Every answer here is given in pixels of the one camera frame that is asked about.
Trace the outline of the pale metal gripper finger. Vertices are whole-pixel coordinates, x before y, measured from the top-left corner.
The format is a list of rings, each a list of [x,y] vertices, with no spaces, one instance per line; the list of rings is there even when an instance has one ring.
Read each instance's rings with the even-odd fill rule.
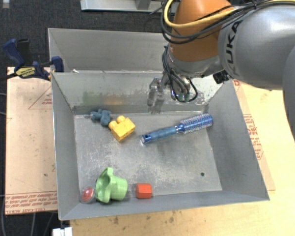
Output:
[[[159,87],[159,79],[154,78],[149,85],[149,93],[148,93],[148,99],[147,99],[147,105],[149,107],[152,107],[157,99],[158,87]]]
[[[155,113],[159,114],[164,103],[164,86],[161,79],[157,79],[155,96]]]

